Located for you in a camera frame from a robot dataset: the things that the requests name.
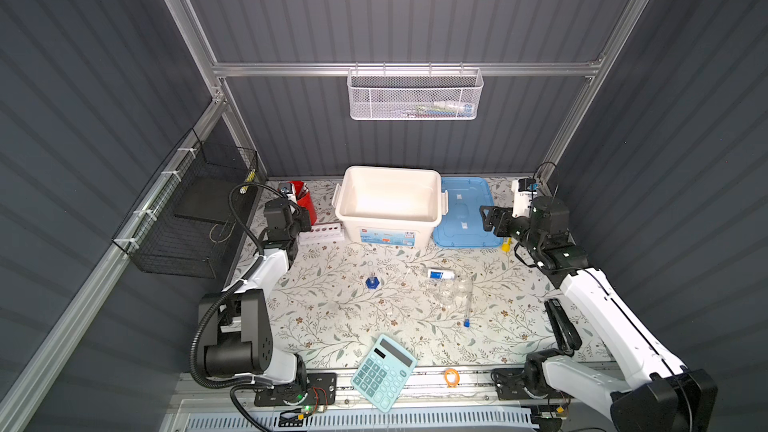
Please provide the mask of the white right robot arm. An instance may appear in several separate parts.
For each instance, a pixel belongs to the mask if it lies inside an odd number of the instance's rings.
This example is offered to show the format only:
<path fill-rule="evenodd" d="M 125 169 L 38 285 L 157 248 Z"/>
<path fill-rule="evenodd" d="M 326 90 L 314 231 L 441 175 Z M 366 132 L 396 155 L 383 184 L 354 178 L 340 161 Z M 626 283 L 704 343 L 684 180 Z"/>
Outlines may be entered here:
<path fill-rule="evenodd" d="M 550 305 L 557 347 L 527 355 L 522 384 L 531 396 L 563 392 L 610 419 L 619 431 L 705 431 L 718 388 L 704 370 L 692 370 L 670 352 L 624 303 L 605 273 L 591 266 L 569 230 L 569 210 L 555 197 L 531 200 L 526 215 L 482 206 L 483 228 L 512 238 L 596 330 L 618 364 L 616 379 L 574 359 L 577 334 L 565 313 Z"/>

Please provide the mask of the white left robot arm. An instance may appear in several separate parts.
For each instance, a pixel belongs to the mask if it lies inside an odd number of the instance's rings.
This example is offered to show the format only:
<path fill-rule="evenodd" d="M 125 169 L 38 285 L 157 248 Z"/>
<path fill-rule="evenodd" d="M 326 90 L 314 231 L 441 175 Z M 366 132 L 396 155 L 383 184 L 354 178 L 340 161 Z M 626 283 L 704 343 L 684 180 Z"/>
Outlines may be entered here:
<path fill-rule="evenodd" d="M 260 234 L 255 234 L 235 210 L 235 197 L 244 188 L 260 188 L 275 195 L 265 203 L 267 226 Z M 309 212 L 282 191 L 253 181 L 233 186 L 227 205 L 256 250 L 236 266 L 227 288 L 201 300 L 189 352 L 191 376 L 208 389 L 261 386 L 287 402 L 299 402 L 309 388 L 306 365 L 299 355 L 275 345 L 267 299 L 293 265 L 299 235 L 311 229 Z"/>

